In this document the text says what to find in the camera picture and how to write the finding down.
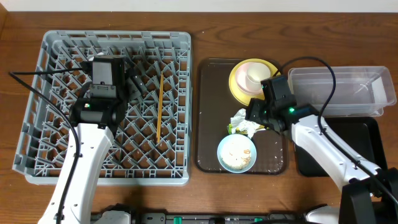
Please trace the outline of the wooden chopstick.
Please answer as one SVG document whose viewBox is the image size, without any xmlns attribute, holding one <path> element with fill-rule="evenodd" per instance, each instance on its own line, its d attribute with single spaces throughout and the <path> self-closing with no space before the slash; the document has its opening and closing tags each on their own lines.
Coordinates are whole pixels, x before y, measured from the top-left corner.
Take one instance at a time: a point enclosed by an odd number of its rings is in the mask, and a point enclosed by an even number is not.
<svg viewBox="0 0 398 224">
<path fill-rule="evenodd" d="M 158 102 L 158 116 L 157 116 L 157 132 L 156 141 L 160 143 L 161 124 L 162 124 L 162 102 L 163 102 L 163 87 L 164 87 L 164 73 L 161 72 L 160 88 L 159 88 L 159 102 Z"/>
<path fill-rule="evenodd" d="M 162 103 L 163 103 L 163 88 L 164 88 L 164 73 L 161 72 L 160 77 L 160 88 L 159 88 L 159 105 L 158 105 L 158 120 L 157 120 L 157 127 L 161 127 L 161 119 L 162 119 Z"/>
</svg>

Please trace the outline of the white paper napkin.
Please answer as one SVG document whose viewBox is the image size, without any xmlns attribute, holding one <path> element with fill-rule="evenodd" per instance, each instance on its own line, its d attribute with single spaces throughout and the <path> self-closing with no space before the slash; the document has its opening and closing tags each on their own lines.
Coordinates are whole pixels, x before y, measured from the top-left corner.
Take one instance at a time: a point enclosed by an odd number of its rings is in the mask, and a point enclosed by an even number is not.
<svg viewBox="0 0 398 224">
<path fill-rule="evenodd" d="M 230 118 L 230 123 L 233 126 L 237 126 L 238 124 L 246 124 L 248 127 L 247 137 L 249 139 L 251 139 L 256 132 L 266 130 L 263 125 L 257 124 L 253 121 L 246 120 L 245 117 L 246 117 L 246 110 L 242 108 L 238 110 L 238 112 L 232 118 Z"/>
</svg>

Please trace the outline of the light blue bowl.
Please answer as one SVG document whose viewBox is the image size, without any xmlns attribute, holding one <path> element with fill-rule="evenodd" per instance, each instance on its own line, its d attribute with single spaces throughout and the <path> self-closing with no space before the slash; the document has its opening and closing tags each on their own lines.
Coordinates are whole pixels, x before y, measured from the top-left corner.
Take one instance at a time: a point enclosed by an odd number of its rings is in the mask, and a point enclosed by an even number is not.
<svg viewBox="0 0 398 224">
<path fill-rule="evenodd" d="M 257 150 L 248 137 L 231 134 L 221 140 L 217 148 L 217 158 L 228 172 L 247 172 L 256 162 Z"/>
</svg>

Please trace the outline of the food scraps rice pile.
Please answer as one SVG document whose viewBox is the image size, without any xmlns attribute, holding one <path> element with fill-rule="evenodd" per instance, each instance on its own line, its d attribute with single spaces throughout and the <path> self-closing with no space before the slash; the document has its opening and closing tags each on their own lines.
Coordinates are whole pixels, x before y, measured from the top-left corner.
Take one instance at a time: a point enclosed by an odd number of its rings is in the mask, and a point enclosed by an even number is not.
<svg viewBox="0 0 398 224">
<path fill-rule="evenodd" d="M 221 148 L 221 160 L 232 170 L 242 170 L 251 161 L 251 144 L 239 139 L 228 140 Z"/>
</svg>

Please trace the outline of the green yellow snack wrapper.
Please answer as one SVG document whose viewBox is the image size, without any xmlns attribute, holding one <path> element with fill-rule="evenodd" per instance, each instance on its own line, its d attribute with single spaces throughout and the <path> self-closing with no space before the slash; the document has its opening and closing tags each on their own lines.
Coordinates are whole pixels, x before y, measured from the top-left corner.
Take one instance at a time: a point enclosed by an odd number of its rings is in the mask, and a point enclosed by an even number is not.
<svg viewBox="0 0 398 224">
<path fill-rule="evenodd" d="M 238 124 L 237 126 L 233 126 L 231 123 L 228 125 L 228 134 L 242 134 L 248 135 L 248 127 L 246 124 Z"/>
</svg>

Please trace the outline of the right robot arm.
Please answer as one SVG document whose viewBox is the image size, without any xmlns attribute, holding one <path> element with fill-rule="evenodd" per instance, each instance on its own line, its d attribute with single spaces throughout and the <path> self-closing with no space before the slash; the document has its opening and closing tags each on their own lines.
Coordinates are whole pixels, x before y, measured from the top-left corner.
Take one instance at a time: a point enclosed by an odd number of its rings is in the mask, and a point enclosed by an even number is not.
<svg viewBox="0 0 398 224">
<path fill-rule="evenodd" d="M 341 190 L 338 208 L 323 205 L 301 223 L 397 223 L 397 169 L 382 170 L 344 142 L 312 105 L 251 98 L 246 119 L 255 121 L 311 155 Z"/>
</svg>

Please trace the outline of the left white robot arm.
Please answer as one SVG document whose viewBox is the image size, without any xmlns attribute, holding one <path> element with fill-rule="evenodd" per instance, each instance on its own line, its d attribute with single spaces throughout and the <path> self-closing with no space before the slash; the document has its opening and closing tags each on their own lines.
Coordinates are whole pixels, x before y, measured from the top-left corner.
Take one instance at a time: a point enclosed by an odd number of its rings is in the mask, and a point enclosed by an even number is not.
<svg viewBox="0 0 398 224">
<path fill-rule="evenodd" d="M 106 154 L 130 101 L 144 90 L 133 68 L 93 72 L 70 108 L 68 149 L 54 193 L 40 223 L 89 223 Z"/>
</svg>

